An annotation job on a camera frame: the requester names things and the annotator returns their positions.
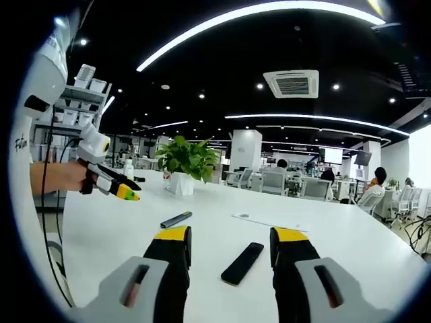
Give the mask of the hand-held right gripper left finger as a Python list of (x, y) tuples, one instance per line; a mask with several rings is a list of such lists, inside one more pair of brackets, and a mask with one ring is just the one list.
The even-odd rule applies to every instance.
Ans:
[(191, 227), (154, 236), (99, 284), (97, 296), (75, 309), (76, 322), (182, 322), (190, 286)]

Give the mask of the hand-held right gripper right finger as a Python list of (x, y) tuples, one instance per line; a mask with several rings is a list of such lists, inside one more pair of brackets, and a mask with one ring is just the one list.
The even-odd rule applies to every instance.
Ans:
[(280, 322), (383, 322), (359, 282), (332, 258), (322, 258), (302, 232), (270, 229), (273, 288)]

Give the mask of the person's left hand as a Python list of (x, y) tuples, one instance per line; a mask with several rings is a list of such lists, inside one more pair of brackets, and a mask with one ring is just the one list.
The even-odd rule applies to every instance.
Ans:
[(86, 180), (87, 168), (78, 161), (67, 163), (65, 166), (65, 190), (81, 191)]

